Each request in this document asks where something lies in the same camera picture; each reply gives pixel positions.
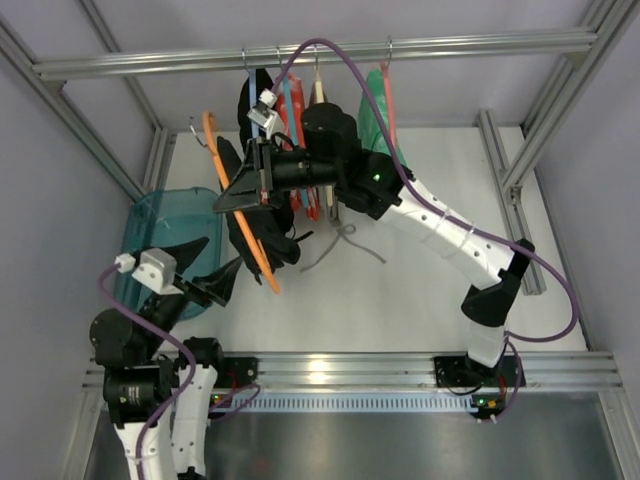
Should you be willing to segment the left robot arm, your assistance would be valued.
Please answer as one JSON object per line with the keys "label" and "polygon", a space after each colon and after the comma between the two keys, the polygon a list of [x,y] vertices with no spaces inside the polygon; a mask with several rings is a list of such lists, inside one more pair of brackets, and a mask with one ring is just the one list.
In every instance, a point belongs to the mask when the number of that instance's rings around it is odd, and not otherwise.
{"label": "left robot arm", "polygon": [[132,479],[203,479],[212,390],[224,370],[213,337],[180,341],[172,330],[191,303],[225,305],[240,259],[205,276],[185,271],[208,245],[206,237],[174,246],[122,253],[98,277],[129,275],[150,290],[134,311],[114,296],[91,323],[89,338],[104,370],[102,394]]}

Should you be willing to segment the orange clothes hanger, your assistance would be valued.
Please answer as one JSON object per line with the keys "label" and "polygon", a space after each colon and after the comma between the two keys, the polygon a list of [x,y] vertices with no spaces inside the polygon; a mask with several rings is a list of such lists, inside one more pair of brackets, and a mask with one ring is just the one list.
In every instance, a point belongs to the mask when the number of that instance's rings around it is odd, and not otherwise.
{"label": "orange clothes hanger", "polygon": [[[226,169],[223,165],[221,156],[219,154],[219,150],[214,138],[214,134],[218,132],[217,121],[215,116],[211,111],[205,110],[202,113],[202,126],[203,132],[206,137],[206,142],[202,144],[204,148],[206,148],[212,158],[213,164],[215,166],[219,182],[222,186],[223,192],[226,192],[227,188],[230,186],[230,180],[227,175]],[[281,288],[278,281],[275,279],[274,273],[271,270],[271,265],[269,263],[266,250],[263,247],[263,244],[260,240],[258,240],[253,231],[250,228],[249,223],[247,222],[246,216],[240,210],[234,210],[233,215],[235,220],[242,232],[244,240],[256,261],[262,275],[267,280],[267,283],[271,287],[272,291],[275,294],[281,293]]]}

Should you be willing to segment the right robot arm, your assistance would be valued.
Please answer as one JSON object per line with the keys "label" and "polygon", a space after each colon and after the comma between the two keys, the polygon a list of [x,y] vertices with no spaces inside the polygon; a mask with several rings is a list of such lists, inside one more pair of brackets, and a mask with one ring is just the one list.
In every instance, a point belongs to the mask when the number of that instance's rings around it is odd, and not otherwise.
{"label": "right robot arm", "polygon": [[248,139],[244,153],[212,133],[207,145],[222,187],[214,210],[229,217],[230,240],[256,279],[278,292],[276,269],[300,256],[276,222],[287,194],[331,186],[346,208],[404,231],[468,279],[461,304],[469,321],[466,353],[444,364],[439,385],[479,390],[497,381],[507,345],[505,323],[533,244],[521,239],[504,246],[447,206],[424,206],[428,189],[391,155],[366,148],[355,119],[333,103],[302,112],[300,145],[281,130],[276,111],[260,106],[249,117],[265,121],[269,131]]}

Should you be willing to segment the black trousers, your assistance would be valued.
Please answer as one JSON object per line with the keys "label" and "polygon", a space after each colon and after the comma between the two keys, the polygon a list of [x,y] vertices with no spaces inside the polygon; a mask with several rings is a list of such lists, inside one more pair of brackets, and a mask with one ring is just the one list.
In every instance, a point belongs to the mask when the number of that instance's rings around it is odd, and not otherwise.
{"label": "black trousers", "polygon": [[[228,180],[231,181],[241,166],[241,159],[229,140],[218,136],[216,142],[225,173]],[[314,234],[313,231],[308,231],[295,237],[289,237],[289,234],[295,233],[296,230],[294,226],[294,213],[288,204],[275,210],[251,210],[244,212],[244,217],[256,241],[262,245],[272,272],[283,268],[286,264],[295,265],[301,257],[299,243]],[[231,244],[242,257],[246,267],[253,274],[255,280],[261,283],[261,269],[244,238],[235,215],[229,213],[226,215],[226,219]]]}

